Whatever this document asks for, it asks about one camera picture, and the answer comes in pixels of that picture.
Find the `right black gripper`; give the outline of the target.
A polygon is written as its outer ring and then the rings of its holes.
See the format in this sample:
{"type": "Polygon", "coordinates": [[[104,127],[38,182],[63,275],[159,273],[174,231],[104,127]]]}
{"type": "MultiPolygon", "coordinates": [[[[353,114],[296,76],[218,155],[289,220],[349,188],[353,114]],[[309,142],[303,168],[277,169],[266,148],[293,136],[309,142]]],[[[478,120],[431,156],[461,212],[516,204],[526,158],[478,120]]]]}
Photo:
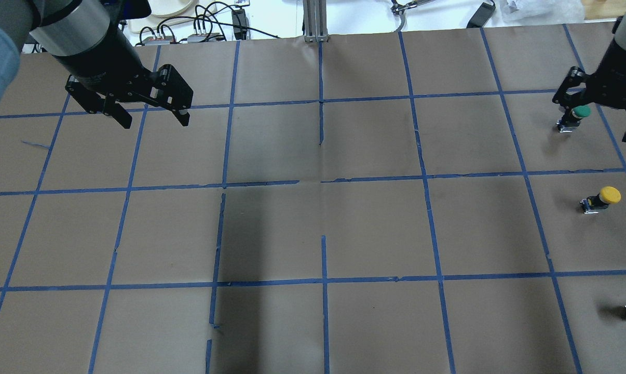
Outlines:
{"type": "MultiPolygon", "coordinates": [[[[598,103],[626,111],[626,50],[617,41],[611,41],[593,74],[587,73],[580,66],[570,67],[554,93],[552,102],[565,110],[598,103]],[[586,84],[586,87],[581,91],[571,91],[582,84],[586,84]]],[[[626,131],[622,135],[622,142],[626,143],[626,131]]]]}

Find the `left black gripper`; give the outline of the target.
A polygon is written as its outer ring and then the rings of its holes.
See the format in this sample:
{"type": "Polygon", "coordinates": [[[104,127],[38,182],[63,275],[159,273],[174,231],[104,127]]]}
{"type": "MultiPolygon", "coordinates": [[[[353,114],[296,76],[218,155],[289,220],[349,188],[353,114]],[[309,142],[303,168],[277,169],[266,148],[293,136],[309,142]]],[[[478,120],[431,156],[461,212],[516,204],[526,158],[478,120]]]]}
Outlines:
{"type": "Polygon", "coordinates": [[[115,26],[93,47],[54,58],[71,74],[65,89],[87,113],[104,113],[124,129],[132,116],[121,103],[142,102],[164,108],[182,126],[190,121],[194,90],[172,64],[145,67],[137,50],[115,26]]]}

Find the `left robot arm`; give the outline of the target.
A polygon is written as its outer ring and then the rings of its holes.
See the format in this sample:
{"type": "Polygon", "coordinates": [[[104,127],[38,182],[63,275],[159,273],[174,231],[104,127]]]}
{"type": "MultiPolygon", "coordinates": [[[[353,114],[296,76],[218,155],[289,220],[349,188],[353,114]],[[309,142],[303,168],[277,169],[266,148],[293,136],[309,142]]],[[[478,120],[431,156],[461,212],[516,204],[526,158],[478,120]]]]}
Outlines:
{"type": "Polygon", "coordinates": [[[123,103],[142,102],[189,125],[194,90],[170,64],[147,69],[120,30],[121,20],[151,13],[147,1],[0,1],[0,101],[31,36],[70,73],[66,91],[87,113],[128,129],[123,103]]]}

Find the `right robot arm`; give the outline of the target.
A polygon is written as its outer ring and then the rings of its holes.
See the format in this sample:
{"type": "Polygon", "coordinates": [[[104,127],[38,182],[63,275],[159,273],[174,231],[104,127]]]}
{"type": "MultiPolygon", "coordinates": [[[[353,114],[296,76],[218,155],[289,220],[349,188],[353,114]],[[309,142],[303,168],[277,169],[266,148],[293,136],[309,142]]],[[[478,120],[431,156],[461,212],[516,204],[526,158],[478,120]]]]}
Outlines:
{"type": "MultiPolygon", "coordinates": [[[[559,132],[578,128],[589,116],[591,103],[626,111],[626,14],[615,21],[612,33],[614,38],[596,71],[588,74],[572,66],[553,95],[552,102],[564,109],[556,124],[559,132]]],[[[626,142],[626,131],[622,142],[626,142]]]]}

